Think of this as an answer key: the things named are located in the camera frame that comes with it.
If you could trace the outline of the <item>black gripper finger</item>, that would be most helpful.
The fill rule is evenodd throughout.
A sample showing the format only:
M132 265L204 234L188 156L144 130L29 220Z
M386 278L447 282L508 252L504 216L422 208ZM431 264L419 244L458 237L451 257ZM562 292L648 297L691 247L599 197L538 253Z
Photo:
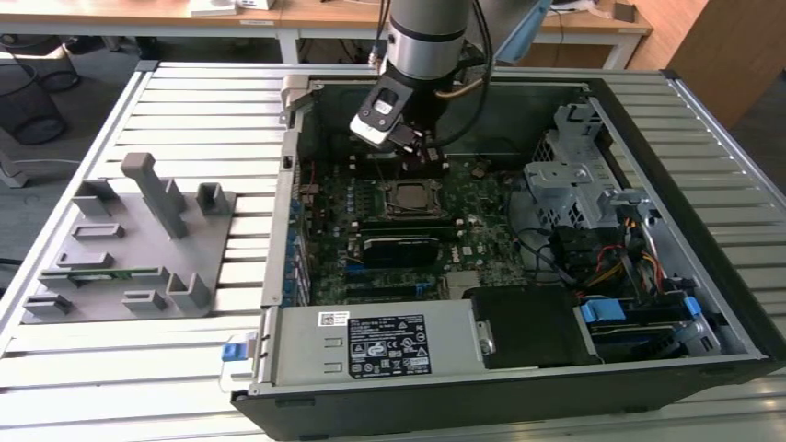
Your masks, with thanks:
M442 147L428 147L428 145L436 140L435 133L432 131L424 132L424 145L423 145L423 157L424 157L424 169L423 176L427 178L439 178L443 173L444 154Z
M407 173L416 171L422 166L422 134L408 126L396 126L392 129L392 143L395 152L400 156L402 170Z

